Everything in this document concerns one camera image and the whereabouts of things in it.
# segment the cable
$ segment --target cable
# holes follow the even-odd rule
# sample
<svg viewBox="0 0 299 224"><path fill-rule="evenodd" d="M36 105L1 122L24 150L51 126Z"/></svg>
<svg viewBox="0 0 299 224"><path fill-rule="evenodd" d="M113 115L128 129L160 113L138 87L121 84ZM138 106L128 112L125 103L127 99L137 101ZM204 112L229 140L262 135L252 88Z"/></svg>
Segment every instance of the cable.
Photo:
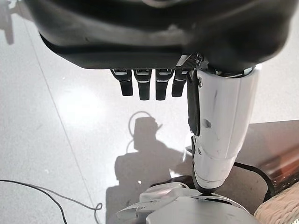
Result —
<svg viewBox="0 0 299 224"><path fill-rule="evenodd" d="M99 205L101 205L100 208L97 208L97 207L96 207L96 208L92 208L92 207L89 207L88 205L85 205L85 204L83 204L83 203L81 203L81 202L78 202L78 201L76 201L76 200L74 200L74 199L72 199L72 198L63 196L63 195L61 195L61 194L59 194L59 193L57 193L57 192L55 192L55 191L53 191L53 190L49 190L49 189L47 189L47 188L43 188L43 187L36 186L36 185L33 185L33 184L28 184L28 185L30 185L30 186L32 186L32 187L35 187L35 188L39 188L39 189L45 190L45 191L48 191L48 192L50 192L50 193L52 193L52 194L54 194L54 195L56 195L56 196L58 196L58 197L61 197L61 198L63 198L63 199L69 200L69 201L72 201L72 202L74 202L74 203L77 203L77 204L79 204L79 205L81 205L81 206L83 206L83 207L85 207L85 208L87 208L87 209L93 210L93 211L101 210L102 207L103 207L103 204L102 204L102 203L99 203L99 204L97 205L97 207L98 207Z"/></svg>
<svg viewBox="0 0 299 224"><path fill-rule="evenodd" d="M67 222L66 222L66 219L65 219L65 215L64 215L64 210L63 210L63 208L61 207L61 205L59 204L59 202L57 202L57 201L56 201L50 194L48 194L48 193L45 192L45 191L48 191L48 192L50 192L50 193L52 193L52 194L54 194L54 195L56 195L56 196L58 196L58 197L61 197L61 198L63 198L63 199L66 199L66 200L72 201L72 202L74 202L74 203L77 203L77 204L79 204L79 205L81 205L81 206L83 206L83 207L85 207L85 208L87 208L87 209L93 210L93 211L94 211L94 218L95 218L97 224L99 224L99 222L98 222L98 220L97 220L97 218L96 218L96 211L102 209L102 207L103 207L103 204L102 204L102 203L98 203L97 206L96 206L95 208L92 208L92 207L89 207L89 206L87 206L87 205L85 205L85 204L83 204L83 203L81 203L81 202L78 202L78 201L72 199L72 198L63 196L63 195L61 195L61 194L59 194L59 193L56 193L56 192L53 191L53 190L50 190L50 189L47 189L47 188L43 188L43 187L40 187L40 186L36 186L36 185L33 185L33 184L22 183L22 182L11 181L11 180L2 180L2 179L0 179L0 182L15 183L15 184L23 185L23 186L26 186L26 187L29 187L29 188L32 188L32 189L35 189L35 190L38 190L38 191L42 192L43 194L45 194L46 196L48 196L48 197L49 197L49 198L50 198L50 199L51 199L51 200L52 200L52 201L59 207L60 212L61 212L61 215L62 215L62 219L63 219L63 221L64 221L64 224L67 224Z"/></svg>
<svg viewBox="0 0 299 224"><path fill-rule="evenodd" d="M0 182L15 183L15 184L23 185L23 186L26 186L26 187L29 187L29 188L33 188L35 190L38 190L38 191L42 192L43 194L45 194L46 196L48 196L59 207L61 215L62 215L62 219L64 221L64 224L67 224L65 216L64 216L64 210L62 209L61 205L50 194L48 194L47 192L45 192L45 191L43 191L43 190L41 190L39 188L33 187L33 186L29 185L29 184L18 182L18 181L10 181L10 180L1 180L0 179Z"/></svg>

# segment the white floor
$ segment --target white floor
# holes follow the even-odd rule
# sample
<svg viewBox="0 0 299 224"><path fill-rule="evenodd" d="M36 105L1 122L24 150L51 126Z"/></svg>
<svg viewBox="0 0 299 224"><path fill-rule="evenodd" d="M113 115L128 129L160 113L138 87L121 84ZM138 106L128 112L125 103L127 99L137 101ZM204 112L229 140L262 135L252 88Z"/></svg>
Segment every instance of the white floor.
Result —
<svg viewBox="0 0 299 224"><path fill-rule="evenodd" d="M0 179L40 185L90 206L102 202L98 218L104 224L106 210L110 215L135 203L140 192L167 180L170 172L188 174L189 164L180 164L189 133L186 91L172 98L169 88L162 102L152 91L151 100L143 102L134 83L134 96L122 97L110 71L85 70L55 55L22 2L13 1L9 12L3 2ZM299 14L284 50L263 65L252 123L299 119L298 39ZM138 130L134 143L129 128L133 136ZM56 199L68 223L96 223L91 210ZM0 223L20 222L63 223L45 195L0 182Z"/></svg>

